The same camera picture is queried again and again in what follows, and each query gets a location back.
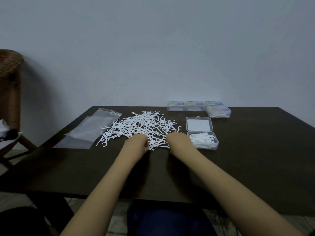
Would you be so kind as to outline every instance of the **pile of floss picks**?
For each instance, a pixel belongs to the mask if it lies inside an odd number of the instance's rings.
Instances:
[[[132,137],[134,134],[145,134],[149,139],[149,149],[154,150],[156,147],[169,148],[166,139],[166,135],[171,131],[182,130],[179,126],[177,129],[174,120],[165,120],[164,114],[160,112],[146,112],[143,114],[132,113],[133,117],[128,117],[120,120],[117,119],[110,127],[102,127],[105,132],[102,133],[102,137],[98,143],[107,146],[107,142],[110,139],[114,139],[120,136]]]
[[[190,133],[188,136],[196,148],[211,149],[218,146],[214,141],[215,136],[209,133]]]

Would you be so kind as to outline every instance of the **wicker chair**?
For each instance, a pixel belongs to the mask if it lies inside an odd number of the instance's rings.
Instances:
[[[0,49],[0,119],[4,119],[10,128],[20,129],[21,85],[19,68],[23,57],[18,52]],[[5,158],[16,143],[21,143],[27,152]],[[37,147],[21,135],[17,141],[0,150],[0,164],[7,168],[12,164],[9,160],[29,154]]]

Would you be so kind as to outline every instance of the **cloth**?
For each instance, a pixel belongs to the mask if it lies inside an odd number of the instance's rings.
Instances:
[[[127,236],[216,236],[201,209],[154,207],[133,203],[127,214]]]

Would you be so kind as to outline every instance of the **white wall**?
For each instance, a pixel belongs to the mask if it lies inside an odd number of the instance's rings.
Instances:
[[[41,144],[93,105],[221,100],[315,126],[315,0],[0,0]]]

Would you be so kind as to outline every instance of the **clear plastic box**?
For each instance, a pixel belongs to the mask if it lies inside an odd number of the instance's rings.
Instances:
[[[220,102],[220,101],[205,101],[205,102],[203,102],[203,104],[205,105],[205,108],[207,108],[207,106],[220,106],[220,105],[223,105],[223,103]]]
[[[185,103],[183,101],[169,101],[167,103],[167,111],[185,111]]]
[[[210,118],[229,118],[231,116],[231,110],[224,106],[207,106],[206,111]]]
[[[191,112],[204,111],[204,104],[202,101],[187,101],[185,105],[186,105],[186,111],[191,111]]]
[[[202,147],[198,143],[194,143],[194,146],[197,149],[206,149],[206,150],[217,150],[218,149],[219,141],[218,141],[215,133],[212,131],[188,131],[187,135],[189,136],[190,134],[200,134],[200,133],[207,133],[207,134],[214,136],[215,138],[213,139],[214,143],[209,143],[208,145],[202,144],[203,145]]]
[[[211,118],[208,117],[187,117],[187,131],[213,131]]]

